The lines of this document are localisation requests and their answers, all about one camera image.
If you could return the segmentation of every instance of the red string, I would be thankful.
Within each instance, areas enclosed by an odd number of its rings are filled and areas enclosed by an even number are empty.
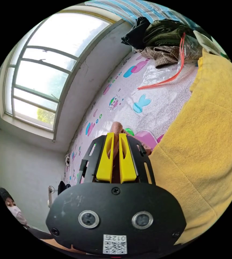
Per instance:
[[[180,41],[180,47],[179,47],[179,51],[180,51],[180,55],[181,55],[181,67],[180,67],[179,71],[174,76],[170,77],[167,80],[164,80],[162,82],[152,84],[152,85],[140,86],[140,87],[138,87],[138,90],[147,89],[147,88],[154,88],[154,87],[160,86],[163,83],[167,83],[167,82],[170,82],[170,81],[174,80],[179,75],[179,73],[181,72],[181,70],[183,69],[183,66],[184,66],[184,50],[183,50],[184,38],[185,38],[185,32],[183,33],[183,36],[182,36],[181,41]]]

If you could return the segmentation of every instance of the arched window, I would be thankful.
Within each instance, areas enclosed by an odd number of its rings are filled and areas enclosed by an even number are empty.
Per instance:
[[[13,48],[4,81],[5,113],[53,132],[60,98],[84,52],[113,22],[93,14],[56,13]]]

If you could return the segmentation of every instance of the striped fabric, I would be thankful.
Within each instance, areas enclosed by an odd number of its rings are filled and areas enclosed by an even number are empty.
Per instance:
[[[91,0],[85,2],[85,5],[110,11],[132,25],[135,24],[138,17],[143,16],[150,23],[155,20],[172,19],[189,26],[193,30],[199,26],[184,15],[168,7],[143,0]]]

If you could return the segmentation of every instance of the person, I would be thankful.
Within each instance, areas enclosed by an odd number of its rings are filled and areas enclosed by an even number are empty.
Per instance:
[[[29,228],[26,218],[24,217],[21,210],[17,207],[16,203],[14,202],[14,199],[11,197],[11,195],[8,193],[8,191],[6,189],[0,187],[0,196],[4,200],[5,205],[7,206],[8,210],[12,213],[12,215],[24,227]]]

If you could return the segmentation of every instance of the camera lens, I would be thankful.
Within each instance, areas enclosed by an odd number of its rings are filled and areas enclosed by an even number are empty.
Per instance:
[[[136,213],[132,218],[132,225],[137,229],[146,229],[153,223],[152,215],[147,211]]]
[[[78,221],[83,227],[92,229],[98,226],[100,219],[94,211],[84,210],[79,214]]]

